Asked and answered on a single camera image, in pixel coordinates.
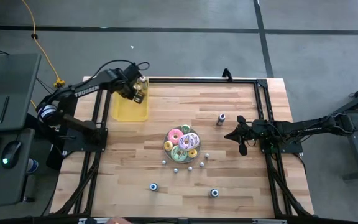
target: yellow cable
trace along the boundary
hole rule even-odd
[[[35,34],[35,20],[34,20],[34,16],[32,14],[32,11],[31,11],[29,5],[27,5],[27,3],[24,0],[22,0],[22,2],[24,3],[25,7],[27,8],[27,10],[30,13],[31,20],[32,20],[33,34]],[[57,80],[56,80],[56,83],[54,84],[55,87],[57,87],[57,83],[64,85],[65,81],[60,79],[59,75],[56,72],[55,67],[50,62],[49,57],[48,57],[47,53],[45,52],[44,48],[41,47],[41,45],[38,43],[38,41],[37,41],[37,39],[35,37],[33,37],[33,39],[34,39],[35,43],[38,45],[38,47],[41,49],[42,53],[45,55],[45,58],[47,59],[48,64],[50,65],[50,67],[52,68],[53,72],[56,75]]]
[[[32,103],[32,105],[34,106],[34,110],[37,111],[37,106],[35,105],[34,101],[30,101]]]

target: concrete floor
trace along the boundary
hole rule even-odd
[[[260,0],[266,29],[358,30],[357,0]],[[252,0],[28,0],[38,25],[100,27],[192,27],[257,29]],[[0,24],[30,24],[20,0],[0,0]],[[0,50],[39,52],[30,31],[1,31]],[[124,58],[148,61],[146,75],[266,77],[259,34],[153,32],[38,32],[59,74],[79,82],[102,63]],[[284,78],[294,121],[317,118],[350,101],[358,90],[358,35],[267,35],[275,77]],[[39,78],[55,81],[45,59]],[[33,100],[46,94],[39,85]],[[358,221],[357,170],[346,138],[323,134],[304,144],[315,213]],[[40,215],[56,173],[35,178],[33,205],[0,207],[0,218]]]

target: wooden table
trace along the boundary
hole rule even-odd
[[[271,78],[268,86],[275,119],[291,121],[284,81]],[[102,153],[92,216],[274,217],[265,157],[259,144],[248,147],[248,155],[241,156],[238,144],[223,138],[236,127],[237,115],[249,121],[258,119],[254,87],[249,84],[151,83],[149,91],[146,122],[120,123],[111,116],[108,118],[108,146]],[[80,98],[75,117],[90,120],[95,97],[96,94],[91,94]],[[226,115],[226,121],[218,127],[215,124],[221,113]],[[170,161],[162,149],[166,133],[183,124],[191,125],[202,141],[200,156],[189,164]],[[205,153],[209,153],[209,160],[204,158]],[[76,189],[83,156],[84,153],[76,152],[63,161],[51,212],[61,208]],[[161,164],[163,159],[167,160],[165,166]],[[205,163],[203,168],[199,167],[201,161]],[[283,164],[289,189],[302,206],[313,213],[299,158],[284,154]],[[187,171],[188,166],[192,166],[193,171]],[[158,183],[158,192],[149,190],[152,182]],[[219,190],[218,198],[208,197],[212,188]],[[83,206],[87,193],[85,189]],[[284,211],[281,190],[278,195]]]

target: donut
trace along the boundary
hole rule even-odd
[[[178,146],[184,151],[189,151],[195,148],[195,140],[190,134],[185,134],[179,139]]]
[[[173,144],[171,141],[166,141],[164,143],[164,149],[167,150],[167,151],[171,151],[172,150],[172,147],[173,147]]]
[[[188,157],[194,158],[194,157],[197,156],[197,150],[196,150],[196,149],[192,149],[192,150],[190,150],[187,154],[188,154]]]
[[[185,124],[185,125],[182,125],[180,127],[181,131],[183,132],[183,134],[187,134],[190,132],[191,128],[189,125]]]
[[[189,134],[194,139],[194,146],[197,147],[200,144],[200,137],[196,133]]]
[[[187,158],[187,152],[181,150],[178,146],[174,146],[171,150],[171,158],[177,162],[183,162]]]
[[[182,136],[182,131],[180,131],[179,129],[172,129],[168,132],[168,141],[171,141],[172,144],[178,144],[178,141]]]

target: yellow plastic tray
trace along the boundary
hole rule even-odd
[[[114,110],[112,118],[117,121],[146,121],[149,118],[149,89],[143,90],[145,97],[141,104],[135,103],[114,93]]]

